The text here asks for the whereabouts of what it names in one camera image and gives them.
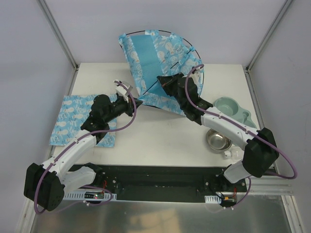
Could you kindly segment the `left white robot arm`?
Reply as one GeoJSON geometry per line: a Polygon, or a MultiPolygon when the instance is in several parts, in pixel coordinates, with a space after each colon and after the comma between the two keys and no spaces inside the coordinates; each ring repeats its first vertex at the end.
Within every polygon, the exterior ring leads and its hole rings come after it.
{"type": "Polygon", "coordinates": [[[69,169],[91,148],[112,132],[109,122],[122,114],[135,118],[142,101],[117,95],[112,102],[107,95],[94,98],[88,118],[77,135],[61,150],[41,164],[32,163],[26,171],[24,196],[34,202],[36,214],[54,210],[63,197],[80,187],[89,185],[93,189],[103,183],[102,169],[88,163],[80,169],[69,169]]]}

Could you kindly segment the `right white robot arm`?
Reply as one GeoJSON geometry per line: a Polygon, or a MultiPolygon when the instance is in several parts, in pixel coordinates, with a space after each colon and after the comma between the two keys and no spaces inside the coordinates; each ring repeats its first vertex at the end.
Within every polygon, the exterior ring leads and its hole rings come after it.
{"type": "Polygon", "coordinates": [[[222,115],[211,103],[199,97],[192,78],[178,73],[158,76],[157,80],[164,92],[176,99],[189,120],[223,134],[244,151],[243,158],[230,165],[221,175],[219,187],[223,191],[232,190],[236,182],[246,177],[262,177],[279,157],[271,130],[248,127],[222,115]]]}

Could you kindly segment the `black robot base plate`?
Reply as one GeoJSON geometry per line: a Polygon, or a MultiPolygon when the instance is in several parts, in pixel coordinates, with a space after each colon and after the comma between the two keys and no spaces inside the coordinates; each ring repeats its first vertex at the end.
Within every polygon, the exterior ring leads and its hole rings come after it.
{"type": "Polygon", "coordinates": [[[98,171],[85,188],[115,194],[117,200],[202,203],[215,196],[235,203],[250,190],[245,178],[227,181],[224,167],[99,165],[98,171]]]}

